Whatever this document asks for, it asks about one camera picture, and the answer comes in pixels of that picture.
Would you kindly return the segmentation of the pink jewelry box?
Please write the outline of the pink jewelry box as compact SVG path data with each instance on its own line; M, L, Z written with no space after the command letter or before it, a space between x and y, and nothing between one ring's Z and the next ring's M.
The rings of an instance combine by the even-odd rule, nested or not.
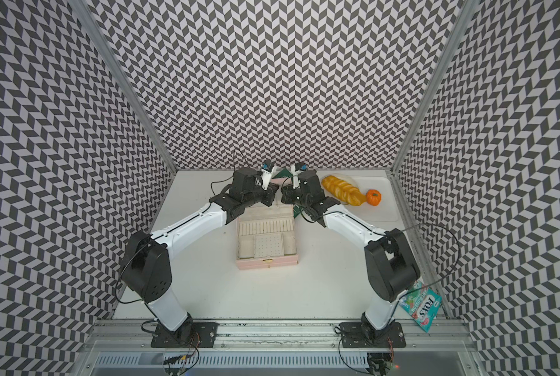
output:
M299 263L293 206L278 192L269 206L256 204L239 217L236 265L240 270Z

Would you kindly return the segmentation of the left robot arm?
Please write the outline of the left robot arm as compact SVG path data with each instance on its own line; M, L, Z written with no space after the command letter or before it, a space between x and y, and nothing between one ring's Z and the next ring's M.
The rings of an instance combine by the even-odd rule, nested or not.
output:
M211 231L238 219L247 208L258 203L271 206L279 188L272 183L277 171L269 160L259 170L237 169L231 183L198 211L162 230L138 231L128 240L119 279L138 294L158 324L178 341L189 335L192 317L172 290L172 260Z

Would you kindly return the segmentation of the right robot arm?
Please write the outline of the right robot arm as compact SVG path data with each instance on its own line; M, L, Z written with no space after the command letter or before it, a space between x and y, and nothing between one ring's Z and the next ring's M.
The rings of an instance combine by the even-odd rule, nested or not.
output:
M359 219L346 206L360 206L367 197L353 184L334 175L319 179L315 170L301 172L284 183L282 203L301 207L306 221L318 223L363 250L369 284L375 292L363 313L362 329L370 336L386 330L400 299L421 277L408 239L399 229L382 230Z

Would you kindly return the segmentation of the green snack bag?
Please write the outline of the green snack bag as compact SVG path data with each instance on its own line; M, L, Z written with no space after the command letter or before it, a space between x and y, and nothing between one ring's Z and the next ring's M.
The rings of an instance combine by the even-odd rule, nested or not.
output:
M293 208L293 217L297 218L302 212L302 208L299 205L295 205L293 201L289 200L289 186L296 189L299 186L298 178L295 177L295 175L288 169L282 169L276 177L281 180L281 202L285 205L291 205Z

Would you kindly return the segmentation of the braided bread loaf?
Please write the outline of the braided bread loaf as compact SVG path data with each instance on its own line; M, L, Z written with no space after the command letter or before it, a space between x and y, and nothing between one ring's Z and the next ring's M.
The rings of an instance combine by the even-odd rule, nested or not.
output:
M346 180L341 180L334 175L328 175L322 180L322 186L333 197L352 206L361 206L366 203L366 196L354 185Z

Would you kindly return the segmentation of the clear glass plate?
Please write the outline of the clear glass plate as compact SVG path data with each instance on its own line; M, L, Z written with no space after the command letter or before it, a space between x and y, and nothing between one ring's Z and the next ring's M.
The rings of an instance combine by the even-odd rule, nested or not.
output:
M343 180L356 188L359 188L357 181L352 176L348 176L340 173L333 173L332 176L334 176L339 180Z

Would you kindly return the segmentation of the small orange pumpkin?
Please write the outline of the small orange pumpkin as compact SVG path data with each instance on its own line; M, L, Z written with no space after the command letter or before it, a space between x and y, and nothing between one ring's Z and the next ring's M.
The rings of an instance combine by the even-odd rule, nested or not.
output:
M382 202L383 196L378 190L370 189L366 193L366 202L372 206L378 206Z

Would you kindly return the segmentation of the teal candy bag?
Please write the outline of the teal candy bag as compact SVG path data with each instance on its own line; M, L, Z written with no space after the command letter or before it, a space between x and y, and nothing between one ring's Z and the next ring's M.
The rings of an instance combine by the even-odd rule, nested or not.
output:
M425 332L429 332L439 313L442 298L434 290L426 288L421 280L414 283L412 293L400 298L399 305Z

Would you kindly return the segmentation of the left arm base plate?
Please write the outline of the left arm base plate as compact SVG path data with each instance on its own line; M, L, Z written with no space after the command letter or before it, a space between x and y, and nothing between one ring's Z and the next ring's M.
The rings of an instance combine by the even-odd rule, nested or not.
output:
M152 348L179 349L193 348L210 349L217 338L217 322L184 322L175 332L171 332L162 324L156 326Z

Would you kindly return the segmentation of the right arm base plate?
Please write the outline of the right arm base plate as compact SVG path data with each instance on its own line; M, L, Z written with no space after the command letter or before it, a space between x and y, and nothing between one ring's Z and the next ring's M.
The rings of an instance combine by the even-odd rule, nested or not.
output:
M395 321L383 330L375 330L362 322L346 321L339 323L335 332L343 339L342 347L347 349L402 349L407 346L405 332Z

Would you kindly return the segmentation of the aluminium mounting rail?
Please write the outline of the aluminium mounting rail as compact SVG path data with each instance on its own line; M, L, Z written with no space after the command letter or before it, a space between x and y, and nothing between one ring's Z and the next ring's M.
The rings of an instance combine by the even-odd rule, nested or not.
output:
M339 320L196 320L217 322L217 351L332 351L336 348L381 351L387 349L342 347L342 338L335 332ZM411 352L464 352L474 350L473 340L462 321L437 319L430 331L422 330L412 320L397 320L405 332L407 346L390 349ZM156 324L143 319L98 321L92 328L83 349L103 346L113 350L161 349L152 348Z

